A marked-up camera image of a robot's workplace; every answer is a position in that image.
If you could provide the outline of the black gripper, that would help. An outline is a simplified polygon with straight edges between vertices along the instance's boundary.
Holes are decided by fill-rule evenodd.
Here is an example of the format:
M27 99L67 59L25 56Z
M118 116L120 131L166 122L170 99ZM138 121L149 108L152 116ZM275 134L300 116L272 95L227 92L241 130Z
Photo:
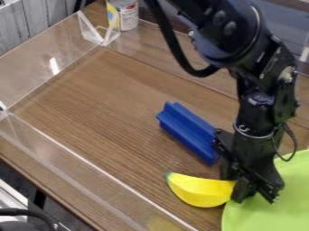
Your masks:
M216 130L213 146L221 158L220 177L236 180L232 200L243 203L260 193L269 203L280 197L285 187L275 157L284 136L284 129L276 127L265 136L253 136L239 128L235 133Z

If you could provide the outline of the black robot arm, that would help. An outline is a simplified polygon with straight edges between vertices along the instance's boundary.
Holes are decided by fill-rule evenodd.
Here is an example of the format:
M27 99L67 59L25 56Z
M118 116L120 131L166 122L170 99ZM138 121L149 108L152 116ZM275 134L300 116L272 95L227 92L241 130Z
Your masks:
M209 66L192 66L162 5L158 0L145 0L178 64L197 78L227 69L237 80L235 131L217 129L213 138L221 178L236 181L232 199L244 202L259 194L275 202L285 187L275 159L280 157L283 137L293 135L288 121L300 106L295 96L296 59L269 31L263 12L251 0L168 1L190 26L193 47Z

